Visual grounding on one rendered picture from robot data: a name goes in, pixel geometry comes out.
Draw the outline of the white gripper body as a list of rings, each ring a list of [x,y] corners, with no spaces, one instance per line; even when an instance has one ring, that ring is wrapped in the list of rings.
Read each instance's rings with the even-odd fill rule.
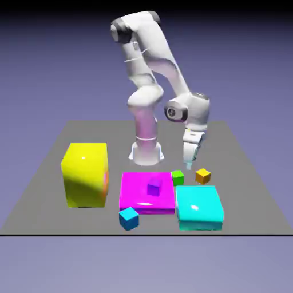
[[[197,153],[202,143],[194,144],[191,142],[183,142],[183,160],[185,163],[191,163],[196,160]]]

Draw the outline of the small green cube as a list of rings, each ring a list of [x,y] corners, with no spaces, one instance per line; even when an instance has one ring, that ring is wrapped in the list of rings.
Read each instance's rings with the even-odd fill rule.
[[[171,172],[171,175],[174,187],[184,184],[184,174],[181,170],[174,170]]]

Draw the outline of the small orange cube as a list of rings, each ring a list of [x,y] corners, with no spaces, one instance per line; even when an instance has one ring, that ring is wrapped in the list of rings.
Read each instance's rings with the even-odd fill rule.
[[[195,172],[195,181],[198,182],[199,184],[206,184],[210,181],[211,179],[211,172],[202,168],[199,169]]]

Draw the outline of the small purple cube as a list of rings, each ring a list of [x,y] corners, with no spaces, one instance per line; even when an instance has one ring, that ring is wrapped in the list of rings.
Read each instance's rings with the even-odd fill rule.
[[[162,187],[162,179],[153,177],[148,181],[147,194],[151,196],[159,196]]]

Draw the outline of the small blue cube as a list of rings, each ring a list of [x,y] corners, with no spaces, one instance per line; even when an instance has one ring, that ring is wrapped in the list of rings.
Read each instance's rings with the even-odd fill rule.
[[[139,214],[129,207],[119,212],[119,223],[126,231],[130,231],[139,225]]]

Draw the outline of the large cyan box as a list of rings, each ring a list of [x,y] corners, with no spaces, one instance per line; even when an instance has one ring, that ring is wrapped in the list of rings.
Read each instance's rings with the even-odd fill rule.
[[[181,231],[219,231],[224,209],[216,187],[177,186],[176,214]]]

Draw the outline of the large magenta box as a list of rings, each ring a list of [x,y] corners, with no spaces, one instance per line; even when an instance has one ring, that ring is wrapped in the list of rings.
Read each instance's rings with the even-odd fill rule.
[[[148,181],[162,179],[159,196],[147,194]],[[119,209],[132,207],[140,215],[173,215],[175,194],[170,172],[124,172],[121,179]]]

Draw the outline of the large yellow box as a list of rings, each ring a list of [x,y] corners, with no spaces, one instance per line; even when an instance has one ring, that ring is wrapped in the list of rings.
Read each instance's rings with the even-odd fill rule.
[[[61,161],[69,208],[103,208],[109,185],[106,143],[70,143]]]

